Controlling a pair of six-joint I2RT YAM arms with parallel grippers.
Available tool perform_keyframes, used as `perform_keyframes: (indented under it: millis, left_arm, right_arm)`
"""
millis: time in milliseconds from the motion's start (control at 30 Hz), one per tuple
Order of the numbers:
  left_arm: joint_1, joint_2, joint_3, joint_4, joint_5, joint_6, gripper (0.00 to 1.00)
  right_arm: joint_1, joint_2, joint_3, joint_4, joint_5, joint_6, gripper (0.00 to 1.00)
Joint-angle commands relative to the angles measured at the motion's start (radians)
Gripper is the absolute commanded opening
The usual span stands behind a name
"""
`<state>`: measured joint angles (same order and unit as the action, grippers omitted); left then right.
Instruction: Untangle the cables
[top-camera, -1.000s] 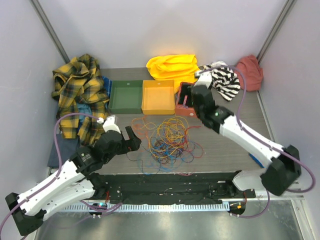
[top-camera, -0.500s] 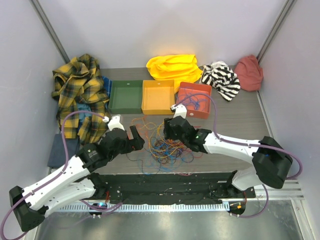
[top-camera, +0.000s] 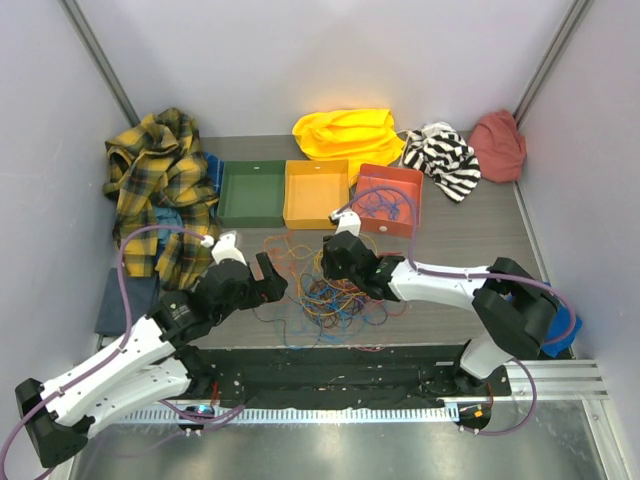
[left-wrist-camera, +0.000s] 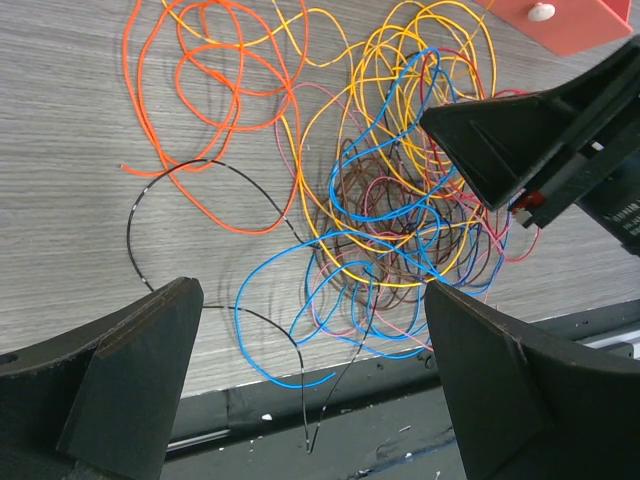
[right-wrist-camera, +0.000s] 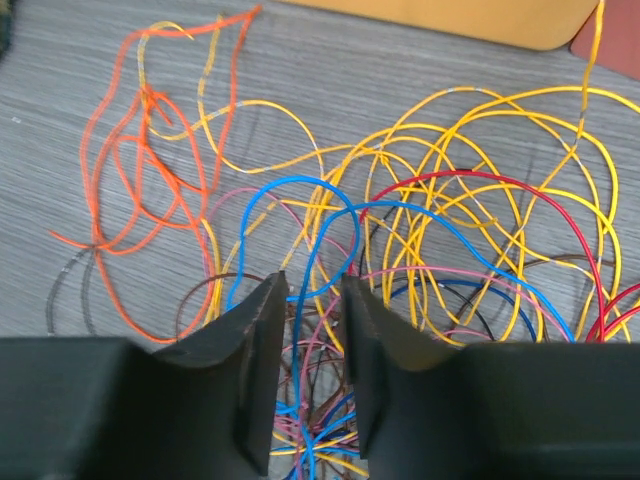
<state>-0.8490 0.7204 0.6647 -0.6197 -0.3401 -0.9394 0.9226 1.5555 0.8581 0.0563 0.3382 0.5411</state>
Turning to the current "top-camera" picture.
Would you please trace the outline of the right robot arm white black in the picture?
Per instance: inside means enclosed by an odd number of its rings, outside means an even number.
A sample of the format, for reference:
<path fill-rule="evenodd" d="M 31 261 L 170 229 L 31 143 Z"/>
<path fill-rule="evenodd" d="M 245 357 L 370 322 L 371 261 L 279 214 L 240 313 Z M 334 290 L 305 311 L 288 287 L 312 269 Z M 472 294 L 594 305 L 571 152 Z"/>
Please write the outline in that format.
<path fill-rule="evenodd" d="M 375 300 L 425 301 L 473 311 L 485 332 L 470 340 L 451 371 L 457 391 L 472 395 L 511 360 L 533 360 L 546 342 L 560 307 L 549 286 L 509 259 L 488 267 L 454 268 L 376 255 L 344 231 L 323 239 L 322 271 L 347 280 Z"/>

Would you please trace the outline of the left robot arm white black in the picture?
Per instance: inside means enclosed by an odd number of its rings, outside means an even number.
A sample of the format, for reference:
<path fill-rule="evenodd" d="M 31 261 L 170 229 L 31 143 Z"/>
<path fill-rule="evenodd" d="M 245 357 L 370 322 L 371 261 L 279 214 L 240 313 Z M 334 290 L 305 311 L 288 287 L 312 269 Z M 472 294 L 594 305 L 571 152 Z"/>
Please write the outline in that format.
<path fill-rule="evenodd" d="M 193 341 L 237 310 L 280 301 L 288 283 L 266 253 L 249 265 L 224 259 L 186 290 L 165 294 L 120 338 L 61 376 L 15 389 L 21 419 L 43 468 L 79 453 L 104 427 L 155 401 L 205 397 L 214 368 Z"/>

